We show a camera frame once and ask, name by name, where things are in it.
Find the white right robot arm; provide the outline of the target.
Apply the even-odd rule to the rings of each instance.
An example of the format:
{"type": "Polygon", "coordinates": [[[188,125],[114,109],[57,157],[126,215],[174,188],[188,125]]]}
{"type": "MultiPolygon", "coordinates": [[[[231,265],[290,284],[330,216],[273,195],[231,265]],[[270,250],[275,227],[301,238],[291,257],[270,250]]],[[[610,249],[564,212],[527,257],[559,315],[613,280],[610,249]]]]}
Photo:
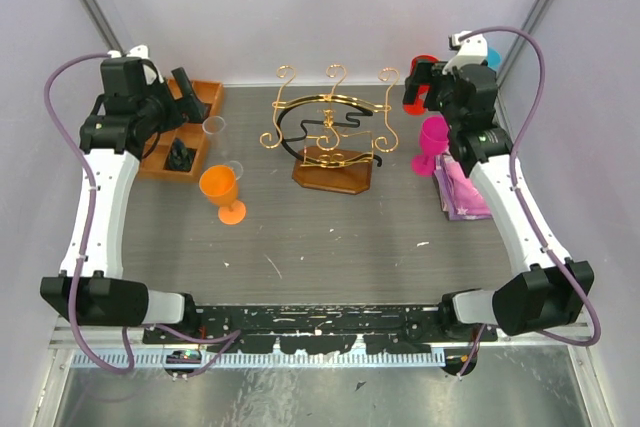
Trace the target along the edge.
{"type": "MultiPolygon", "coordinates": [[[[496,75],[481,60],[452,66],[422,58],[404,82],[407,102],[421,89],[428,92],[420,130],[422,152],[412,165],[421,175],[441,168],[440,154],[449,151],[463,175],[487,203],[508,252],[512,277],[493,290],[466,290],[444,296],[438,326],[444,337],[459,341],[474,324],[493,326],[509,336],[536,332],[558,339],[560,329],[592,313],[587,295],[594,274],[587,262],[574,261],[554,237],[523,178],[516,156],[518,144],[493,120],[496,75]]],[[[336,214],[356,219],[380,245],[386,244],[384,220],[375,220],[370,204],[358,200],[370,187],[371,172],[381,155],[399,143],[395,131],[376,136],[360,122],[387,117],[389,101],[372,103],[337,91],[273,102],[273,127],[260,137],[268,149],[289,149],[292,139],[281,127],[298,107],[317,104],[316,132],[303,132],[302,149],[294,153],[293,177],[303,187],[340,195],[340,203],[319,200],[301,214],[307,222],[336,214]]]]}

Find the red wine glass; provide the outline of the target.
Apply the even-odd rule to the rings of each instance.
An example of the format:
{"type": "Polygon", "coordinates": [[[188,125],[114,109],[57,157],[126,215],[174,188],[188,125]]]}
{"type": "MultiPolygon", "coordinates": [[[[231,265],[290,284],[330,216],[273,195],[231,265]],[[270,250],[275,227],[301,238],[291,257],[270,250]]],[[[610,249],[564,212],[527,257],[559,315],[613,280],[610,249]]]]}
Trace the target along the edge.
{"type": "Polygon", "coordinates": [[[425,98],[432,83],[431,69],[438,58],[423,54],[412,62],[408,77],[405,79],[403,108],[409,115],[420,116],[426,112],[425,98]]]}

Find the aluminium front rail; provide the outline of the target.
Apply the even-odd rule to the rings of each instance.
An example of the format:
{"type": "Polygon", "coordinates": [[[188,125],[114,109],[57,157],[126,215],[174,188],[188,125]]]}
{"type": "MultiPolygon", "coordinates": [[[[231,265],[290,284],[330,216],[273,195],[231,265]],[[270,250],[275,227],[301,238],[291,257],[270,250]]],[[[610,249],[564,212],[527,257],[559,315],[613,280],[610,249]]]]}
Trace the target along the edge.
{"type": "Polygon", "coordinates": [[[553,346],[538,333],[513,336],[489,325],[447,326],[431,305],[199,306],[195,319],[169,330],[84,326],[81,332],[105,362],[124,368],[159,364],[195,370],[214,358],[217,368],[419,366],[456,370],[476,338],[484,347],[553,346]]]}

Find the dark green rolled tie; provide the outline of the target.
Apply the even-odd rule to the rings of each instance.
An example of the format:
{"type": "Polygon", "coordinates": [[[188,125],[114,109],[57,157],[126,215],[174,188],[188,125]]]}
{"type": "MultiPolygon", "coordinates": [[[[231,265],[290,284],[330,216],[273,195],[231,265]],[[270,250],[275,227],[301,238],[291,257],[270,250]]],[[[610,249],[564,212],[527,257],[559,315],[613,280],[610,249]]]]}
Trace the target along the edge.
{"type": "Polygon", "coordinates": [[[179,138],[176,138],[169,149],[165,162],[165,169],[175,172],[189,172],[193,166],[195,150],[188,148],[179,138]]]}

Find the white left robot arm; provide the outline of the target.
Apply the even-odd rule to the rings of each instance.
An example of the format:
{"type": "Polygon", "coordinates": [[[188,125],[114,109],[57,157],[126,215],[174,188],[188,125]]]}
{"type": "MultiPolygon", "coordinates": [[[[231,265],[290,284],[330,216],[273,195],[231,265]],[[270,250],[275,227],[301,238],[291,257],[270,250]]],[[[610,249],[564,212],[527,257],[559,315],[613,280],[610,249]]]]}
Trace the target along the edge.
{"type": "Polygon", "coordinates": [[[200,120],[204,106],[176,69],[184,98],[174,99],[146,46],[101,55],[103,92],[71,144],[83,167],[75,225],[58,275],[44,277],[40,295],[80,326],[163,324],[178,343],[194,340],[200,319],[186,293],[160,292],[123,277],[122,240],[133,181],[160,134],[200,120]]]}

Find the orange wine glass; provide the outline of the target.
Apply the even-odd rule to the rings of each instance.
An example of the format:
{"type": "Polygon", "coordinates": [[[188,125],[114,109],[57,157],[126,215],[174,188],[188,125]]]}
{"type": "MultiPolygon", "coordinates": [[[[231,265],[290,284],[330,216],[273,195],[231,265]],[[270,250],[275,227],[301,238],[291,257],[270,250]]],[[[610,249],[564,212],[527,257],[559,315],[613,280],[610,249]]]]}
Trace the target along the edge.
{"type": "Polygon", "coordinates": [[[202,194],[218,208],[218,218],[225,225],[237,225],[247,213],[238,198],[239,188],[234,171],[226,165],[208,168],[199,179],[202,194]]]}

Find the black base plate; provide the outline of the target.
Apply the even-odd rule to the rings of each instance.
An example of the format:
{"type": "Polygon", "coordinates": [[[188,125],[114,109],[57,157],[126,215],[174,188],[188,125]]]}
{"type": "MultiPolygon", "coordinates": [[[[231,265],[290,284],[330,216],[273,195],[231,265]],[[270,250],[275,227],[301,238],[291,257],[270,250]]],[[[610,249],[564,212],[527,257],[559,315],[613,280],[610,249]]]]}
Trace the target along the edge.
{"type": "Polygon", "coordinates": [[[188,334],[212,340],[235,331],[230,350],[293,355],[347,353],[361,340],[369,355],[427,353],[441,342],[471,343],[479,328],[447,330],[432,305],[217,305],[197,308],[197,327],[188,334]]]}

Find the blue wine glass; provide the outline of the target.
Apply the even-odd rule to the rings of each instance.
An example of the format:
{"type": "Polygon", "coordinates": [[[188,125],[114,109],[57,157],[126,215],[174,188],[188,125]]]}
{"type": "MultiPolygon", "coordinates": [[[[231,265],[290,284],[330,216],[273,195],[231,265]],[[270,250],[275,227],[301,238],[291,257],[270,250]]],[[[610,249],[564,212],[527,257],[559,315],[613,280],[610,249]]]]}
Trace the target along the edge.
{"type": "Polygon", "coordinates": [[[489,68],[494,71],[498,71],[502,63],[501,54],[497,50],[489,47],[487,51],[486,61],[489,68]]]}

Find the purple cartoon pouch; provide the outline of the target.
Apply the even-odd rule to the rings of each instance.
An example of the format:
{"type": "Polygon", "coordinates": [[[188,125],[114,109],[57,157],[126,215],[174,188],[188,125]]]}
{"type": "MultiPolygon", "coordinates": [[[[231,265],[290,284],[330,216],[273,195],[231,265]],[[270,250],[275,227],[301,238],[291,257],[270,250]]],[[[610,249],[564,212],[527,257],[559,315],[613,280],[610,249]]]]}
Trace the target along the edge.
{"type": "Polygon", "coordinates": [[[438,188],[442,212],[449,221],[492,218],[483,197],[448,152],[435,158],[434,182],[438,188]]]}

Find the pink wine glass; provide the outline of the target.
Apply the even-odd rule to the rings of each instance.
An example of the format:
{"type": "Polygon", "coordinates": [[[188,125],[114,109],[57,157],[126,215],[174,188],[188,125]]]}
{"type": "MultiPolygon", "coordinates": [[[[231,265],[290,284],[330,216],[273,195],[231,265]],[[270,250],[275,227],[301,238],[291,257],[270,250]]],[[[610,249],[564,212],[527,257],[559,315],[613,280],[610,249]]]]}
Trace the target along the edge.
{"type": "Polygon", "coordinates": [[[448,124],[442,116],[431,116],[423,122],[419,136],[421,153],[411,162],[416,175],[431,176],[434,173],[436,157],[448,148],[448,132],[448,124]]]}

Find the wooden compartment tray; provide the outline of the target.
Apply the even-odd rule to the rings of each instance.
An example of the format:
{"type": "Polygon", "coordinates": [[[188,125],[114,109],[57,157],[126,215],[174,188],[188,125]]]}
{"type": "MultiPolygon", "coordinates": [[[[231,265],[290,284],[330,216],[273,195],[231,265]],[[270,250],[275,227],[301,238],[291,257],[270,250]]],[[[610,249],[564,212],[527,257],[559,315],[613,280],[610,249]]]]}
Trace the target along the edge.
{"type": "MultiPolygon", "coordinates": [[[[194,93],[205,106],[206,117],[219,114],[224,102],[224,85],[219,82],[193,81],[194,93]]],[[[160,135],[155,149],[140,163],[136,179],[156,181],[197,183],[202,173],[204,161],[209,152],[210,142],[201,123],[185,123],[173,131],[160,135]],[[170,168],[171,148],[175,140],[180,140],[191,164],[190,170],[170,168]]]]}

